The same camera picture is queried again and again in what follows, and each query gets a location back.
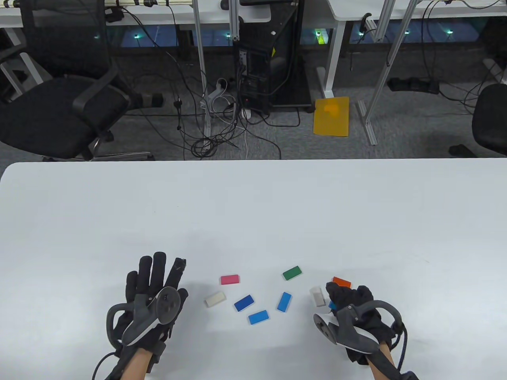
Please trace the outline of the person's left hand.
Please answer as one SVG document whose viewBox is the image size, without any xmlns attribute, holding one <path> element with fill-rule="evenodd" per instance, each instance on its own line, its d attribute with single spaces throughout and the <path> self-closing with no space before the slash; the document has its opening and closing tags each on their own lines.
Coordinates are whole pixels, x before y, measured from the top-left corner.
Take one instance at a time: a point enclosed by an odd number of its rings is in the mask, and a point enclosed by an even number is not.
<svg viewBox="0 0 507 380">
<path fill-rule="evenodd" d="M 179 286 L 186 260 L 176 258 L 166 275 L 166 254 L 143 256 L 136 271 L 128 273 L 122 315 L 113 325 L 118 310 L 108 312 L 107 334 L 117 349 L 133 347 L 161 353 L 172 336 L 174 324 L 189 294 Z"/>
</svg>

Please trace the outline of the person's right hand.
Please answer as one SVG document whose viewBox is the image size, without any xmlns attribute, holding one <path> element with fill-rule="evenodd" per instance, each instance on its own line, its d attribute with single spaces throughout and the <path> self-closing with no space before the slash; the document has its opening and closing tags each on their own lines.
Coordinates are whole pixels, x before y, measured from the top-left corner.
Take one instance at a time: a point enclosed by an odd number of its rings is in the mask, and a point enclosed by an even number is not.
<svg viewBox="0 0 507 380">
<path fill-rule="evenodd" d="M 350 289 L 342 287 L 334 282 L 326 284 L 326 291 L 335 304 L 335 309 L 331 312 L 336 315 L 337 311 L 348 307 L 349 305 L 360 306 L 366 302 L 373 301 L 373 295 L 367 286 L 360 285 L 357 289 Z M 381 320 L 381 315 L 378 311 L 373 310 L 362 316 L 359 322 L 356 323 L 358 328 L 371 333 L 378 340 L 382 353 L 388 358 L 391 363 L 394 363 L 391 356 L 392 340 L 395 338 L 393 330 Z"/>
</svg>

